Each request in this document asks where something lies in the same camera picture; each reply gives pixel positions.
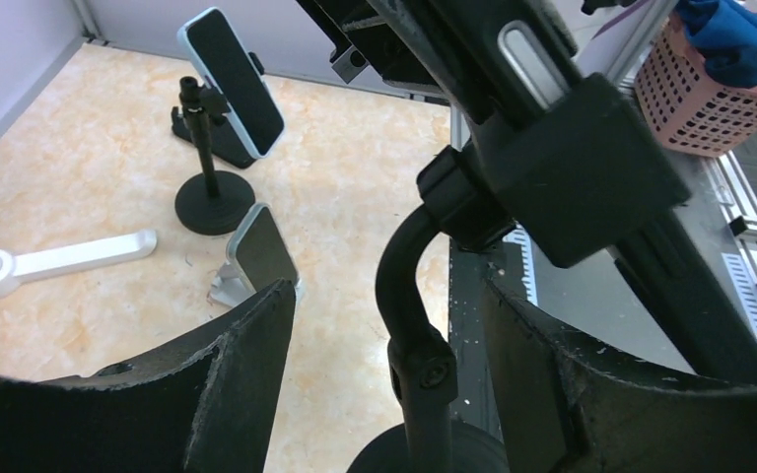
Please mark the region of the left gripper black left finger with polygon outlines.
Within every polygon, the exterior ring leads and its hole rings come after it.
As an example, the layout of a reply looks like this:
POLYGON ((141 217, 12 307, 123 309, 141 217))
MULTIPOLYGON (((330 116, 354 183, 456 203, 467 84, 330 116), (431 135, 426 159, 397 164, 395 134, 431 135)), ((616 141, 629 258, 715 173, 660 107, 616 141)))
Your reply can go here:
POLYGON ((295 307, 279 280, 92 376, 0 376, 0 472, 262 471, 295 307))

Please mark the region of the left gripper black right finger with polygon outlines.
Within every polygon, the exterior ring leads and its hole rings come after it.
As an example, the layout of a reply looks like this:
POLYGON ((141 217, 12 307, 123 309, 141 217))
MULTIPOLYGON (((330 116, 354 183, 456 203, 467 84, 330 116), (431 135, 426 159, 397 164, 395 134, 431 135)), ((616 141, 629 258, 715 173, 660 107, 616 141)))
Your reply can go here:
POLYGON ((488 279, 487 357, 515 472, 757 472, 757 387, 639 359, 488 279))

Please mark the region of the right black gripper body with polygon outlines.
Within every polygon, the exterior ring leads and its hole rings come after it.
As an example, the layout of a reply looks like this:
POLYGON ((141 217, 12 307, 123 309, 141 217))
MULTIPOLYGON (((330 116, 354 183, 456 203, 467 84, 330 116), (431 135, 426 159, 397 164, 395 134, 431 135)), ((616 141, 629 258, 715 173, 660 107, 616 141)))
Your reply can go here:
POLYGON ((447 99, 368 2, 299 0, 297 4, 331 40, 328 63, 344 85, 423 101, 447 99))

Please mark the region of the black phone stand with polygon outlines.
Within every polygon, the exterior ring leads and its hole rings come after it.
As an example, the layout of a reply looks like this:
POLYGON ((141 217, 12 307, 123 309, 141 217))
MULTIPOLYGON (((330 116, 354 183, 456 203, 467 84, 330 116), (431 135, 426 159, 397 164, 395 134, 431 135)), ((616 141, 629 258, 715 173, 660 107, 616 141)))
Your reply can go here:
POLYGON ((189 230, 205 236, 220 236, 234 231, 250 207, 256 203, 252 186, 241 176, 217 170, 213 157, 214 132, 230 129, 229 104, 215 88, 200 85, 196 78, 179 80, 179 106, 171 112, 172 131, 187 130, 196 148, 202 172, 179 189, 174 209, 189 230))
POLYGON ((757 340, 676 210, 691 196, 621 92, 584 75, 537 1, 374 1, 344 18, 389 32, 389 83, 442 92, 470 139, 420 172, 421 205, 376 278, 403 421, 354 472, 757 472, 757 340), (459 364, 424 308, 416 271, 449 236, 497 253, 524 230, 569 268, 601 250, 690 365, 639 359, 559 321, 494 272, 480 282, 501 436, 456 420, 459 364))

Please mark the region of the black smartphone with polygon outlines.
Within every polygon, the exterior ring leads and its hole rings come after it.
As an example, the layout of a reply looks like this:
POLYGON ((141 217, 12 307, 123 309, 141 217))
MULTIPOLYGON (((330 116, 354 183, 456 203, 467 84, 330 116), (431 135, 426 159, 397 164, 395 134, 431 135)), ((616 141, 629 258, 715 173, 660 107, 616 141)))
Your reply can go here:
POLYGON ((420 173, 437 227, 478 251, 522 226, 551 264, 599 251, 698 374, 757 385, 757 340, 676 216, 690 190, 631 102, 584 76, 537 1, 377 1, 470 140, 420 173))

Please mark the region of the blue-cased smartphone on stand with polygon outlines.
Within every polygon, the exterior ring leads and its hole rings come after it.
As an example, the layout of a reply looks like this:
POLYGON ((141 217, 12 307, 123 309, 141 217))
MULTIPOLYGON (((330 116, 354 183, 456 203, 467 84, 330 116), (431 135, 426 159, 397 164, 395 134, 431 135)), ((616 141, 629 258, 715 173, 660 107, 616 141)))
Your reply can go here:
POLYGON ((205 83, 225 98, 228 123, 249 155, 267 157, 285 130, 284 117, 226 15, 209 7, 176 38, 205 83))

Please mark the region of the white-edged smartphone on table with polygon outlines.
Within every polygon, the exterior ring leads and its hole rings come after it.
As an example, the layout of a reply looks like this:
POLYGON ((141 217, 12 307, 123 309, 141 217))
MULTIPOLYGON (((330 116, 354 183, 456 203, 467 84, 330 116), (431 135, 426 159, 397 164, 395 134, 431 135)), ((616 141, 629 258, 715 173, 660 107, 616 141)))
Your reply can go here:
POLYGON ((208 299, 235 307, 277 279, 305 293, 295 261, 268 204, 253 204, 226 246, 226 260, 211 283, 208 299))

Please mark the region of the metal clothes rack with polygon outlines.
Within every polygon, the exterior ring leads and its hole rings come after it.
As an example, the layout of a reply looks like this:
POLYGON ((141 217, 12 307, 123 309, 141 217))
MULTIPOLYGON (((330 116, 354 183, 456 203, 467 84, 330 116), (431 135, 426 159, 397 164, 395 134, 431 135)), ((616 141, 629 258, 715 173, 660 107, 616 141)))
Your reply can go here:
POLYGON ((26 283, 145 258, 157 245, 157 232, 147 229, 26 254, 0 249, 0 299, 26 283))

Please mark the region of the pink perforated plastic basket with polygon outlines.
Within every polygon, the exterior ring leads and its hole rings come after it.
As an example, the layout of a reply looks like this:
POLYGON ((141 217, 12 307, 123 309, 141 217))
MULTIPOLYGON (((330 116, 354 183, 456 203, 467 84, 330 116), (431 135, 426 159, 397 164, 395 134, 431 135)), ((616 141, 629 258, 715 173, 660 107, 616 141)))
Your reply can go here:
POLYGON ((647 125, 667 149, 717 158, 757 132, 757 87, 731 88, 710 78, 676 14, 655 38, 634 90, 647 125))

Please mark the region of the blue cloth in basket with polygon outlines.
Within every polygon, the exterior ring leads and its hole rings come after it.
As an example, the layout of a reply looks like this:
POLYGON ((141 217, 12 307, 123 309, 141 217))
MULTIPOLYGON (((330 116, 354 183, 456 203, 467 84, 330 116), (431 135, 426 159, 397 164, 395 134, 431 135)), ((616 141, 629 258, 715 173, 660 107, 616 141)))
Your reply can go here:
POLYGON ((735 1, 679 1, 674 12, 709 77, 728 87, 757 87, 757 13, 735 1))

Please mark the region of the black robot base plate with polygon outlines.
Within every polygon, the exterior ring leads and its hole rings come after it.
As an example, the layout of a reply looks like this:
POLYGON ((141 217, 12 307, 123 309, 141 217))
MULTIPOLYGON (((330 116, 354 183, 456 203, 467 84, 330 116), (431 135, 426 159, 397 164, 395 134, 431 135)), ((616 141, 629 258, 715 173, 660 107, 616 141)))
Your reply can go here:
POLYGON ((449 244, 448 342, 457 360, 458 397, 451 415, 501 440, 501 424, 486 355, 479 305, 483 283, 498 272, 506 284, 538 302, 532 243, 522 227, 503 237, 486 253, 472 253, 449 244))

